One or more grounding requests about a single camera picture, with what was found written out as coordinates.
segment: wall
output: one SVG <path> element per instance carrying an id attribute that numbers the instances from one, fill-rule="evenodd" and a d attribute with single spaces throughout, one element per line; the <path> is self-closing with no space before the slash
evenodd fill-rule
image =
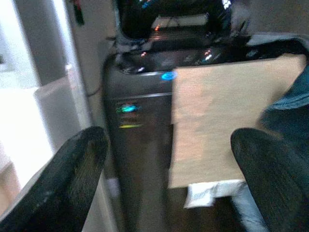
<path id="1" fill-rule="evenodd" d="M 251 31 L 274 31 L 309 34 L 309 1 L 250 0 Z"/>
<path id="2" fill-rule="evenodd" d="M 0 88 L 38 87 L 40 80 L 13 0 L 0 7 Z"/>
<path id="3" fill-rule="evenodd" d="M 75 39 L 86 92 L 95 93 L 101 85 L 101 67 L 112 45 L 105 38 L 114 36 L 114 17 L 111 0 L 80 0 L 85 24 L 75 21 L 73 4 L 67 9 Z M 101 91 L 88 97 L 94 123 L 104 126 L 100 102 Z"/>
<path id="4" fill-rule="evenodd" d="M 65 76 L 65 58 L 51 0 L 15 1 L 41 85 Z"/>

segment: dark floor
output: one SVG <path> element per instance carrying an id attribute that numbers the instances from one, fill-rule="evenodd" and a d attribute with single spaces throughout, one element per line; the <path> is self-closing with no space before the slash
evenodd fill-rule
<path id="1" fill-rule="evenodd" d="M 243 232 L 230 198 L 213 207 L 184 209 L 187 188 L 169 189 L 169 223 L 172 232 Z"/>

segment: brown cardboard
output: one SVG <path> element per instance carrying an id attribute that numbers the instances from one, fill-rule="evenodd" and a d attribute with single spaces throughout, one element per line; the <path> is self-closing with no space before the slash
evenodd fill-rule
<path id="1" fill-rule="evenodd" d="M 170 187 L 242 179 L 230 135 L 259 128 L 261 112 L 278 100 L 305 67 L 304 56 L 178 68 L 173 87 L 175 124 Z"/>

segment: floor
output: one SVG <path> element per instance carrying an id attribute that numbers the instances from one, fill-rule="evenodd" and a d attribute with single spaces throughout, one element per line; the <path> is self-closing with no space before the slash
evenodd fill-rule
<path id="1" fill-rule="evenodd" d="M 242 232 L 230 198 L 219 198 L 213 207 L 184 209 L 187 188 L 169 189 L 171 232 Z"/>
<path id="2" fill-rule="evenodd" d="M 21 187 L 13 164 L 8 164 L 0 173 L 0 216 L 14 201 Z"/>

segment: blue fabric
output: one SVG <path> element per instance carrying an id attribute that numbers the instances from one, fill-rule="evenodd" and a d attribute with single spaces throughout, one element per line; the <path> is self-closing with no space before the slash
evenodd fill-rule
<path id="1" fill-rule="evenodd" d="M 261 116 L 262 124 L 291 142 L 309 140 L 309 65 L 291 88 Z"/>
<path id="2" fill-rule="evenodd" d="M 240 222 L 246 232 L 268 232 L 266 223 L 257 208 L 247 184 L 243 185 L 232 202 L 240 216 Z"/>

